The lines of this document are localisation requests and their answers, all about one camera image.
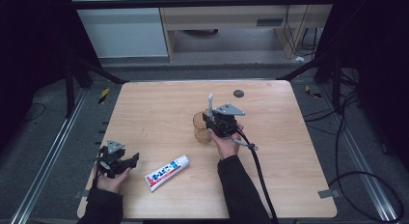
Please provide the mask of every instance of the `wall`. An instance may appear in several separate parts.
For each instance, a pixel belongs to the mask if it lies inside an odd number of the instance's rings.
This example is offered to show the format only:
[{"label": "wall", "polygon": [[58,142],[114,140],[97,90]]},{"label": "wall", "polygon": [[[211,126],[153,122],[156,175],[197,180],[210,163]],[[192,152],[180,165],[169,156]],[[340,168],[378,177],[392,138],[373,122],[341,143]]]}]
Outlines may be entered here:
[{"label": "wall", "polygon": [[132,65],[151,58],[168,59],[158,9],[84,10],[78,13],[102,65]]}]

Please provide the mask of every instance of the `toothpaste tube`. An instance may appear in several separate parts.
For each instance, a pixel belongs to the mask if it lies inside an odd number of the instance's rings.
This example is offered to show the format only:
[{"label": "toothpaste tube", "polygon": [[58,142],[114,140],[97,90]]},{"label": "toothpaste tube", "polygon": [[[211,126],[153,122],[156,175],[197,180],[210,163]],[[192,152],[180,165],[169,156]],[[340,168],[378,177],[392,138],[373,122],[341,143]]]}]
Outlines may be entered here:
[{"label": "toothpaste tube", "polygon": [[186,155],[183,155],[169,164],[145,175],[145,182],[150,192],[153,192],[160,184],[180,172],[187,165],[189,165],[189,159],[187,159]]}]

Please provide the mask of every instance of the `table top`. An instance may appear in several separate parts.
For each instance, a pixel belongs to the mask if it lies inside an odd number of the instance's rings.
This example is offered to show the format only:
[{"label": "table top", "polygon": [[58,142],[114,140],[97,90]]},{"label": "table top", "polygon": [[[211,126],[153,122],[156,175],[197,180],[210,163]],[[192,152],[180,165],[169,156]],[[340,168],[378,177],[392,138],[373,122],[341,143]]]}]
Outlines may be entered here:
[{"label": "table top", "polygon": [[[244,97],[236,98],[235,90],[243,91]],[[209,94],[213,107],[229,102],[246,112],[236,119],[259,147],[262,173],[279,218],[337,214],[334,200],[317,193],[328,185],[288,82],[167,81],[124,84],[102,142],[124,143],[122,159],[140,153],[120,192],[124,218],[229,218],[217,175],[220,156],[213,142],[196,140],[192,124],[194,115],[207,109]],[[184,154],[190,165],[150,192],[144,176]],[[270,213],[251,152],[243,147],[239,157]],[[78,216],[86,204],[83,198]]]}]

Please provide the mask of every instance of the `black sleeve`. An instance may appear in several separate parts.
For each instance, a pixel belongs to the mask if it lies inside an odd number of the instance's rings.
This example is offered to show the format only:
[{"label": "black sleeve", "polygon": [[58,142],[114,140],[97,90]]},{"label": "black sleeve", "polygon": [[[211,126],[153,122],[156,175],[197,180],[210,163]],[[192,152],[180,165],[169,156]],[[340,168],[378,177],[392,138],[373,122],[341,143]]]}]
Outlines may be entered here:
[{"label": "black sleeve", "polygon": [[271,224],[259,193],[237,155],[220,160],[218,173],[232,224]]},{"label": "black sleeve", "polygon": [[123,196],[117,193],[91,188],[84,216],[77,224],[120,224],[123,220]]}]

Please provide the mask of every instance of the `hand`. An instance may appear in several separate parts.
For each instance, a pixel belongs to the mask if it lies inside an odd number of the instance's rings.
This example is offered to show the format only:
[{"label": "hand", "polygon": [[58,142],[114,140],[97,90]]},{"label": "hand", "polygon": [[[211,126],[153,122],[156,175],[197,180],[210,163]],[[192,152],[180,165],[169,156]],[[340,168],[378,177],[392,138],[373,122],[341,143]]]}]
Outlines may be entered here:
[{"label": "hand", "polygon": [[[237,123],[237,126],[240,129],[244,128],[244,126],[239,123]],[[219,155],[220,157],[222,157],[222,159],[238,154],[240,145],[232,141],[233,139],[241,140],[241,137],[238,133],[235,133],[230,137],[220,138],[211,129],[209,131],[210,131],[211,138],[213,139],[214,143],[216,143],[217,145],[217,150],[219,151]]]},{"label": "hand", "polygon": [[[96,171],[96,163],[94,164],[93,167],[94,173]],[[113,192],[113,193],[118,193],[120,191],[121,184],[129,178],[131,168],[127,168],[122,174],[120,174],[119,177],[110,179],[105,177],[105,175],[99,171],[98,174],[101,174],[98,177],[98,182],[96,184],[96,188]]]}]

